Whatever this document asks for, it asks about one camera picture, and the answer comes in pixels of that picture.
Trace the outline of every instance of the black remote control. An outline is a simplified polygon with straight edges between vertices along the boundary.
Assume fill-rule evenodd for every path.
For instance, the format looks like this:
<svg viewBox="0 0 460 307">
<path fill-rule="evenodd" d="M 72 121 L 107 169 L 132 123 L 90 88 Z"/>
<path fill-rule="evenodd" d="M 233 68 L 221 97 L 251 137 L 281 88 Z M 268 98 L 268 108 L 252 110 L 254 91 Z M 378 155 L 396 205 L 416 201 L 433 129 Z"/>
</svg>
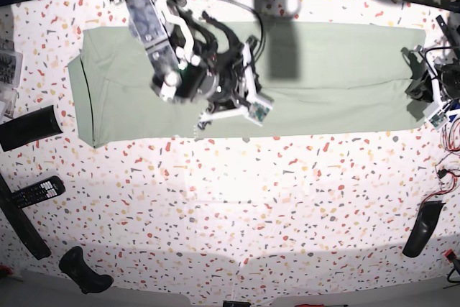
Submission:
<svg viewBox="0 0 460 307">
<path fill-rule="evenodd" d="M 63 182 L 57 177 L 35 183 L 11 194 L 11 200 L 19 209 L 34 205 L 41 201 L 60 196 L 65 192 Z"/>
</svg>

